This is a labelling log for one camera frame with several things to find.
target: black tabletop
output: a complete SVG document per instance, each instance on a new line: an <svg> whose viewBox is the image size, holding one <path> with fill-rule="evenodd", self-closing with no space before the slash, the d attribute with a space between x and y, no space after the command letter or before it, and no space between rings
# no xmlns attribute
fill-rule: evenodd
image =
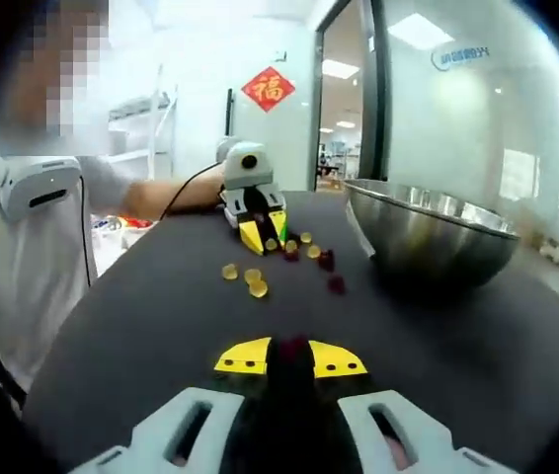
<svg viewBox="0 0 559 474"><path fill-rule="evenodd" d="M220 211L168 218L121 257L61 328L23 419L66 467L114 444L189 386L218 356L265 336L310 336L359 356L466 445L522 470L559 428L559 297L507 269L467 297L420 304L376 276L340 196L286 193L289 227L336 252L348 287L331 294L305 257L248 251ZM259 268L270 293L248 294L229 263Z"/></svg>

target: white shirt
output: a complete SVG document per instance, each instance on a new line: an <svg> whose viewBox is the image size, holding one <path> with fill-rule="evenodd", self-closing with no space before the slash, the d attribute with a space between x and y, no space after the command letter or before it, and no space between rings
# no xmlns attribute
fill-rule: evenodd
<svg viewBox="0 0 559 474"><path fill-rule="evenodd" d="M78 161L86 184L84 232L93 282L91 211L119 211L131 180L101 158ZM26 391L60 326L88 289L80 187L78 182L67 199L16 223L6 221L0 206L0 357Z"/></svg>

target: stainless steel bowl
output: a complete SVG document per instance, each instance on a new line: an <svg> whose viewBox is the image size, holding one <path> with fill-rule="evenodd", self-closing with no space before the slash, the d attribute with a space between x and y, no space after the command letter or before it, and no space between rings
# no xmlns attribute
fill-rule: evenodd
<svg viewBox="0 0 559 474"><path fill-rule="evenodd" d="M510 222L456 197L373 180L345 185L374 258L390 276L452 288L480 285L519 243Z"/></svg>

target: glass wall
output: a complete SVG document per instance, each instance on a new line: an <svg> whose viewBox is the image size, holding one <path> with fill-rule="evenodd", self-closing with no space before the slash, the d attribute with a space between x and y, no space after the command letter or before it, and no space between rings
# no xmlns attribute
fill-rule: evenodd
<svg viewBox="0 0 559 474"><path fill-rule="evenodd" d="M523 237L516 262L542 254L559 267L559 49L549 33L509 1L384 0L384 14L388 179L502 213Z"/></svg>

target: black cable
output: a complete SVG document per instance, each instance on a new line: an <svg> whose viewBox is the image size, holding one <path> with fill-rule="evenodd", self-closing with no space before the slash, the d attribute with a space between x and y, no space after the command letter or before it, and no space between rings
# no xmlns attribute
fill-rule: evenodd
<svg viewBox="0 0 559 474"><path fill-rule="evenodd" d="M187 181L185 181L183 183L183 185L181 186L181 188L177 191L177 193L174 195L174 197L172 197L172 200L170 201L170 203L165 207L165 209L163 209L163 213L161 214L161 217L159 217L159 220L163 220L163 217L166 216L166 214L168 213L168 210L170 210L170 208L172 207L172 205L174 205L174 201L177 200L177 198L179 197L179 195L183 192L183 190L185 189L185 186L187 186L191 180L193 180L196 176L201 175L202 173L204 173L205 171L209 171L211 168L214 168L216 166L218 166L220 163L214 163L211 166L207 166L206 168L203 168L202 170L200 170L199 172L197 172L195 175L192 175L191 178L189 178Z"/></svg>
<svg viewBox="0 0 559 474"><path fill-rule="evenodd" d="M89 272L89 250L86 246L86 231L84 230L84 207L86 205L85 202L86 186L84 185L84 178L82 178L82 176L80 176L80 181L82 182L82 209L80 211L80 222L82 223L82 246L84 248L84 267L86 269L86 280L89 283L89 286L91 286L91 272Z"/></svg>

